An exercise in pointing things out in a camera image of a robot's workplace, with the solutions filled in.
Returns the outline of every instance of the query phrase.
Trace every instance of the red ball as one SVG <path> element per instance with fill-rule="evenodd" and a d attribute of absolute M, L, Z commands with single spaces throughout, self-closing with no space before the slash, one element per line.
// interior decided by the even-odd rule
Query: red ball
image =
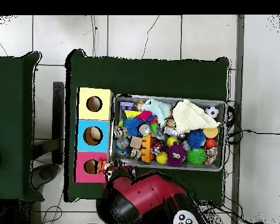
<path fill-rule="evenodd" d="M 213 147 L 215 147 L 217 145 L 216 141 L 213 139 L 213 138 L 208 138 L 206 141 L 205 141 L 205 144 L 204 146 L 207 148 L 207 149 L 211 149 Z"/>

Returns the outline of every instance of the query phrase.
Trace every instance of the blue spiky ball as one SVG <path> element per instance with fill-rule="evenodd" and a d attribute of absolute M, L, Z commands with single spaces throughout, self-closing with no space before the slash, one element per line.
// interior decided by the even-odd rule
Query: blue spiky ball
<path fill-rule="evenodd" d="M 190 131 L 188 135 L 188 144 L 191 149 L 199 149 L 205 143 L 205 135 L 201 129 Z"/>
<path fill-rule="evenodd" d="M 124 120 L 123 122 L 123 126 L 128 129 L 128 135 L 130 137 L 137 137 L 138 134 L 138 127 L 139 125 L 142 123 L 141 120 L 137 119 L 137 118 L 128 118 L 126 120 Z"/>

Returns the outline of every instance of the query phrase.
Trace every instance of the green table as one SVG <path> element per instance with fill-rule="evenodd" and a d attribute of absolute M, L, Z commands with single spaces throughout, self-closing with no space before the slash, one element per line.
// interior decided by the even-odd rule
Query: green table
<path fill-rule="evenodd" d="M 0 57 L 0 199 L 43 200 L 29 184 L 33 71 L 39 58 L 37 52 Z"/>
<path fill-rule="evenodd" d="M 65 200 L 100 198 L 104 186 L 74 183 L 72 179 L 78 87 L 110 89 L 114 94 L 226 101 L 228 65 L 227 58 L 216 61 L 88 58 L 82 50 L 73 50 L 66 59 Z M 141 173 L 148 171 L 145 168 L 139 170 Z M 223 169 L 219 172 L 162 172 L 192 188 L 200 200 L 222 205 Z"/>

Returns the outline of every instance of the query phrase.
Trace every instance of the red spiky ball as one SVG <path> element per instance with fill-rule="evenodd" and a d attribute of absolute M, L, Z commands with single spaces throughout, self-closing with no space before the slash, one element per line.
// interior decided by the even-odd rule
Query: red spiky ball
<path fill-rule="evenodd" d="M 184 145 L 182 143 L 178 145 L 177 142 L 173 142 L 173 145 L 166 149 L 166 153 L 168 155 L 167 164 L 174 167 L 181 167 L 181 163 L 187 156 Z"/>

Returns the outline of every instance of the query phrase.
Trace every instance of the yellow box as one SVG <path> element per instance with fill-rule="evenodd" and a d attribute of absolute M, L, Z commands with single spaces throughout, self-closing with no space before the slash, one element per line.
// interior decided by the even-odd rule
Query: yellow box
<path fill-rule="evenodd" d="M 81 120 L 110 120 L 113 93 L 109 89 L 80 87 L 79 116 Z"/>

